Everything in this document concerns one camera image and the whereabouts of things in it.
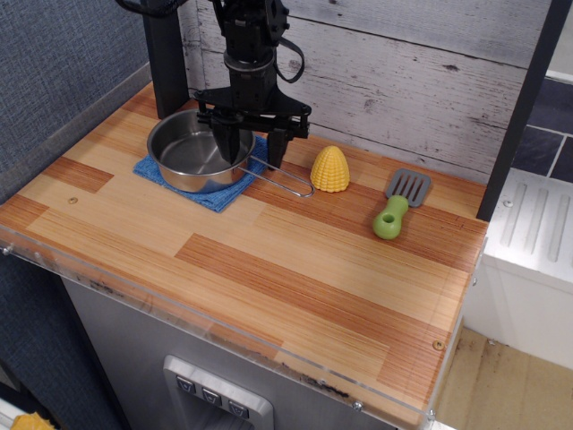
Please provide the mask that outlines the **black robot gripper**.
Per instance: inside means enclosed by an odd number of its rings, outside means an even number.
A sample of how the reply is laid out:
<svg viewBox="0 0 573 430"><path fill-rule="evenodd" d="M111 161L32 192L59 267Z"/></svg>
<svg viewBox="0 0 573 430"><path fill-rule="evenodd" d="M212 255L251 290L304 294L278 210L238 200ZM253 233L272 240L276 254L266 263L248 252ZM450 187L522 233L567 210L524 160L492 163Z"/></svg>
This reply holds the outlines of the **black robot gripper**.
<svg viewBox="0 0 573 430"><path fill-rule="evenodd" d="M293 138L309 134L310 106L284 94L272 64L255 71L229 71L230 85L197 90L199 121L210 126L223 160L235 164L240 130L268 133L268 163L279 168Z"/></svg>

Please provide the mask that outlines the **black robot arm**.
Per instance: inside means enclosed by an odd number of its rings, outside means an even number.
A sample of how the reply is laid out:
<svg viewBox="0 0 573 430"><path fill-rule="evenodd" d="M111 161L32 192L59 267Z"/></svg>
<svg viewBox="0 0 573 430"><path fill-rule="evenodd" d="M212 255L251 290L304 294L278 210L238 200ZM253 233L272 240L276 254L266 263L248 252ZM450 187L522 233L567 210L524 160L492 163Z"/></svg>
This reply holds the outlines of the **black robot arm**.
<svg viewBox="0 0 573 430"><path fill-rule="evenodd" d="M305 66L301 63L289 79L278 69L279 46L304 59L302 50L283 37L289 29L289 10L280 1L215 1L213 7L226 41L230 85L194 93L198 120L211 128L221 156L231 164L239 159L242 130L266 133L267 162L279 168L288 143L308 136L312 112L278 87L278 79L298 81Z"/></svg>

